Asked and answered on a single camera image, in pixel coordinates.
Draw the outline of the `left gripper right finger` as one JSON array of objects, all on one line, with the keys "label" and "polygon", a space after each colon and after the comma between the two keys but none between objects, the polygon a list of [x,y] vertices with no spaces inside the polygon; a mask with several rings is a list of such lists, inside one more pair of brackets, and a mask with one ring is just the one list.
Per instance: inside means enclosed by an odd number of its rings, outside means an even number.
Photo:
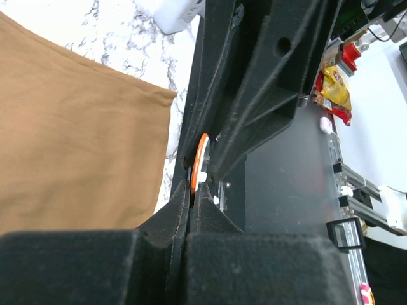
[{"label": "left gripper right finger", "polygon": [[201,183],[191,197],[187,235],[203,233],[243,234],[214,203],[208,183]]}]

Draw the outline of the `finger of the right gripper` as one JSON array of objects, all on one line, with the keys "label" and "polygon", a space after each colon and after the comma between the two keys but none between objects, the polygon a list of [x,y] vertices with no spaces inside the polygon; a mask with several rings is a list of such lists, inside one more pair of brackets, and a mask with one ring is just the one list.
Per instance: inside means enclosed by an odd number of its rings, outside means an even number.
[{"label": "finger of the right gripper", "polygon": [[221,181],[247,154],[292,122],[309,94],[341,1],[272,1],[219,131],[209,175]]},{"label": "finger of the right gripper", "polygon": [[181,166],[192,168],[203,134],[219,142],[211,168],[231,168],[253,142],[235,99],[254,48],[254,1],[207,1],[198,28],[186,114],[181,130]]}]

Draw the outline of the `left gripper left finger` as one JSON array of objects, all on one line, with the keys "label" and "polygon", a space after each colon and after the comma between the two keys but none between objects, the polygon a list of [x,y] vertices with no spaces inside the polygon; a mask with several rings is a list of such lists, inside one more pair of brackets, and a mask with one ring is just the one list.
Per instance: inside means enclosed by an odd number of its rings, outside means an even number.
[{"label": "left gripper left finger", "polygon": [[190,207],[190,185],[182,180],[169,202],[146,222],[137,227],[146,239],[156,247],[167,247],[178,232],[184,233]]}]

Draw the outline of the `orange brooch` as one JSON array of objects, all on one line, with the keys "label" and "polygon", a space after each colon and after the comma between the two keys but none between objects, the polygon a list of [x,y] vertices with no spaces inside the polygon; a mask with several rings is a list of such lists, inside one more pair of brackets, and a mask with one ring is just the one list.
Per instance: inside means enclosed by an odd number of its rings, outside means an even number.
[{"label": "orange brooch", "polygon": [[198,143],[190,179],[190,192],[194,196],[201,183],[207,180],[207,167],[210,161],[210,138],[204,133]]}]

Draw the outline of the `brown clothing garment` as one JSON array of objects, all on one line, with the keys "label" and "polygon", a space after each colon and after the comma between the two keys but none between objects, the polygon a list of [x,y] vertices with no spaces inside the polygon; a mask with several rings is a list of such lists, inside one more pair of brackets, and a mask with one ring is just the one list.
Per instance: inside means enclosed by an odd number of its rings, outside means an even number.
[{"label": "brown clothing garment", "polygon": [[1,232],[149,219],[175,97],[1,15]]}]

